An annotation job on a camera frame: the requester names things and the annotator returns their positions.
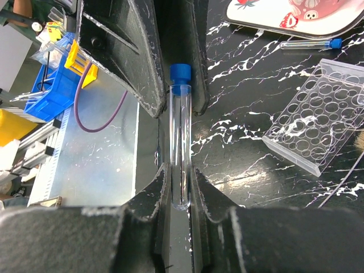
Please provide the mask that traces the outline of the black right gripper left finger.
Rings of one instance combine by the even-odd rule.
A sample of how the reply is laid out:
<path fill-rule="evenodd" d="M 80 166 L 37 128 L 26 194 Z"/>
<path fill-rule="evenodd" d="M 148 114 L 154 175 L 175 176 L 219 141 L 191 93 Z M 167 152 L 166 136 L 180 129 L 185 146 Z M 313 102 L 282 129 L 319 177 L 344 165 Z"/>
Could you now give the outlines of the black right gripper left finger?
<path fill-rule="evenodd" d="M 167 272 L 170 167 L 121 206 L 1 212 L 2 272 Z"/>

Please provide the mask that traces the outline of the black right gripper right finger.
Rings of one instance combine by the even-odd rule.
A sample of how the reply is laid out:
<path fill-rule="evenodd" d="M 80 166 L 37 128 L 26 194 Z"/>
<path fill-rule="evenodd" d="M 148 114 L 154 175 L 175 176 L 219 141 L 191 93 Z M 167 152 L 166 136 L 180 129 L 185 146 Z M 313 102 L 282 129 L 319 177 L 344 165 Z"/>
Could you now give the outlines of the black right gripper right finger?
<path fill-rule="evenodd" d="M 363 219 L 347 209 L 243 208 L 191 174 L 195 272 L 362 272 Z"/>

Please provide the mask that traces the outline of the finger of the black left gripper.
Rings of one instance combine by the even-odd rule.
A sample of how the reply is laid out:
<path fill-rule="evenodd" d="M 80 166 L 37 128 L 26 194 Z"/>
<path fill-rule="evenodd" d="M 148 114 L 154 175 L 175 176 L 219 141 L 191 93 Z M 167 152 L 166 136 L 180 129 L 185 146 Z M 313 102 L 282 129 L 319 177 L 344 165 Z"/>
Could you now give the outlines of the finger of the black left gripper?
<path fill-rule="evenodd" d="M 209 103 L 206 54 L 208 4 L 208 1 L 155 1 L 164 73 L 169 78 L 172 64 L 191 66 L 194 115 L 203 115 Z"/>
<path fill-rule="evenodd" d="M 166 85 L 153 1 L 79 1 L 76 37 L 92 63 L 160 116 Z"/>

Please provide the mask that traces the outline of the blue cap test tube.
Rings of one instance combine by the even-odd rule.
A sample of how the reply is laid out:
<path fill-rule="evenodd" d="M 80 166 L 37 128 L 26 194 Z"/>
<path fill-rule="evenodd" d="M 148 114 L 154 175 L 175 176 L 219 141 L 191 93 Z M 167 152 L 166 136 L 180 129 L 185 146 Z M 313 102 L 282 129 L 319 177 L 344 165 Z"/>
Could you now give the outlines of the blue cap test tube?
<path fill-rule="evenodd" d="M 340 49 L 342 39 L 335 38 L 329 40 L 290 40 L 279 44 L 282 50 L 292 49 Z"/>
<path fill-rule="evenodd" d="M 172 64 L 169 87 L 169 161 L 172 205 L 184 211 L 191 204 L 191 66 Z"/>

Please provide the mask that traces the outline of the yellow plastic object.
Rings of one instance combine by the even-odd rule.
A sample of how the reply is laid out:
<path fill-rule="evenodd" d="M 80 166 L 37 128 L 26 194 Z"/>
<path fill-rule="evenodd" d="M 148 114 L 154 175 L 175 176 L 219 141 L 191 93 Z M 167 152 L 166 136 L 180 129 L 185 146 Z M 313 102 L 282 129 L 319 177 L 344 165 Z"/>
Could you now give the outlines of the yellow plastic object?
<path fill-rule="evenodd" d="M 89 64 L 89 61 L 86 59 L 84 54 L 81 52 L 79 45 L 74 40 L 68 56 L 66 58 L 64 67 L 74 72 L 75 74 L 82 76 L 85 72 L 86 66 Z M 98 76 L 98 67 L 94 64 L 91 65 L 88 70 L 84 82 L 82 83 L 82 88 L 85 88 L 87 85 L 91 84 L 93 81 L 96 81 Z"/>

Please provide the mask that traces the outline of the blue plastic storage bin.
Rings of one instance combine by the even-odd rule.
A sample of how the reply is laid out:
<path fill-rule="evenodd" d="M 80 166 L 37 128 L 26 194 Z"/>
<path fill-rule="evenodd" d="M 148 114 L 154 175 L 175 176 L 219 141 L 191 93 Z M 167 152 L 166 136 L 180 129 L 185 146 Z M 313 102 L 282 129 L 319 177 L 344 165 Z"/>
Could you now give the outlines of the blue plastic storage bin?
<path fill-rule="evenodd" d="M 28 101 L 24 108 L 24 113 L 46 122 L 73 105 L 80 80 L 79 75 L 64 67 L 48 71 L 51 83 L 44 85 L 46 93 L 37 100 Z"/>

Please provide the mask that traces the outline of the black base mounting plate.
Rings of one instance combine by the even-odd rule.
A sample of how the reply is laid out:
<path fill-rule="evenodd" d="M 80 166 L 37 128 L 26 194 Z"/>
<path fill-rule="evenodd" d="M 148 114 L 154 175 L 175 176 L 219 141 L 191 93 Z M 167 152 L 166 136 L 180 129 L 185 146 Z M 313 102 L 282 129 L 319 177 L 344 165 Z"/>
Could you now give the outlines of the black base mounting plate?
<path fill-rule="evenodd" d="M 169 161 L 168 110 L 151 117 L 140 108 L 138 142 L 136 150 L 135 193 L 139 193 L 153 180 L 162 163 Z"/>

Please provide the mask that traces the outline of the clear acrylic tube rack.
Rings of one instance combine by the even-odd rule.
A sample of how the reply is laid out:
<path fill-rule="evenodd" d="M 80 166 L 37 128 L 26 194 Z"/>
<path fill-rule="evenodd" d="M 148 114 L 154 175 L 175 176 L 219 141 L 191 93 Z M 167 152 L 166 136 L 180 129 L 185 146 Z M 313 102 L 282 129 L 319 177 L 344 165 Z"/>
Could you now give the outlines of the clear acrylic tube rack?
<path fill-rule="evenodd" d="M 362 125 L 363 67 L 322 59 L 262 141 L 319 177 Z"/>

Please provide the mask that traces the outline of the strawberry print white tray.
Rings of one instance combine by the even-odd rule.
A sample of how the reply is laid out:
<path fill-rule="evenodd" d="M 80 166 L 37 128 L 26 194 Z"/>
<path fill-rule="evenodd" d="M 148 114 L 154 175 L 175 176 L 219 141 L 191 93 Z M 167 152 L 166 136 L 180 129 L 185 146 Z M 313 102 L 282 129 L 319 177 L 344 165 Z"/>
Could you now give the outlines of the strawberry print white tray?
<path fill-rule="evenodd" d="M 335 38 L 363 20 L 363 1 L 230 1 L 225 19 L 298 38 Z"/>

